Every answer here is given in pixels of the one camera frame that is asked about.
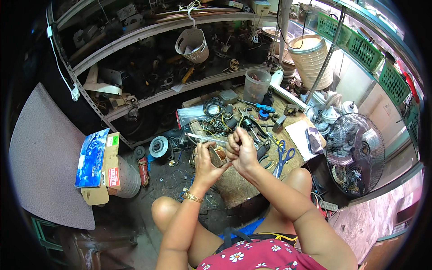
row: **electric fan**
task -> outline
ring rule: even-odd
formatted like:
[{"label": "electric fan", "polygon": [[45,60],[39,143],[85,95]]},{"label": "electric fan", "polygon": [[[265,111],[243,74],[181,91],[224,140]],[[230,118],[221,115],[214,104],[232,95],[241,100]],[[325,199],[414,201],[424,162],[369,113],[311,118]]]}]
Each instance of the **electric fan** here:
[{"label": "electric fan", "polygon": [[349,197],[361,197],[376,186],[384,169],[381,132],[366,116],[345,114],[330,129],[326,158],[337,186]]}]

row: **blue screwdriver handle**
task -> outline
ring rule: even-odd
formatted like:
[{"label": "blue screwdriver handle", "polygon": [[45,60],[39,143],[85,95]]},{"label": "blue screwdriver handle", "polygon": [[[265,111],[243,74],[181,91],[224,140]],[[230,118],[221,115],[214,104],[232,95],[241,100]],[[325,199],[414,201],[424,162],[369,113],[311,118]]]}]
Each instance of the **blue screwdriver handle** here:
[{"label": "blue screwdriver handle", "polygon": [[269,112],[269,113],[271,113],[271,114],[274,114],[275,112],[276,112],[276,109],[275,108],[273,108],[273,107],[270,107],[270,106],[267,106],[267,105],[261,105],[261,104],[255,104],[255,106],[258,108],[258,109],[261,109],[261,110],[263,110],[263,111],[266,111],[266,112]]}]

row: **floral shirt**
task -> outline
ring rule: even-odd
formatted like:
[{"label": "floral shirt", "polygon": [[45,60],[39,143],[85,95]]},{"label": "floral shirt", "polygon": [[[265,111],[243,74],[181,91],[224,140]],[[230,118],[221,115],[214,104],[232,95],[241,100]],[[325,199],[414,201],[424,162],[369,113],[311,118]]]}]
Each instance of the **floral shirt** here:
[{"label": "floral shirt", "polygon": [[275,270],[325,270],[319,263],[292,245],[277,239],[237,242],[218,254],[208,256],[197,270],[235,270],[268,267]]}]

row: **green label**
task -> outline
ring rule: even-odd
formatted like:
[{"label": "green label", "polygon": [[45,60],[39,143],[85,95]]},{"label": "green label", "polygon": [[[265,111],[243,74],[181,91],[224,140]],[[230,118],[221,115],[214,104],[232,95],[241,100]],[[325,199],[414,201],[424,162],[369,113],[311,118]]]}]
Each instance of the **green label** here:
[{"label": "green label", "polygon": [[112,145],[118,145],[118,136],[112,137]]}]

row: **plastic hook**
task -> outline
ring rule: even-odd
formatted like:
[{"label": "plastic hook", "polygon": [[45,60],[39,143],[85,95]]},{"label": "plastic hook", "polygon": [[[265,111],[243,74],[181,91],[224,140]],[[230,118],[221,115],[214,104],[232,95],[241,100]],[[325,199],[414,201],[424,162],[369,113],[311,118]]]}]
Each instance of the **plastic hook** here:
[{"label": "plastic hook", "polygon": [[191,11],[192,11],[192,10],[196,10],[196,9],[197,9],[196,7],[191,7],[191,8],[187,11],[187,16],[189,17],[190,20],[192,20],[192,24],[193,24],[192,27],[193,27],[193,28],[196,28],[196,26],[195,26],[195,19],[191,17]]}]

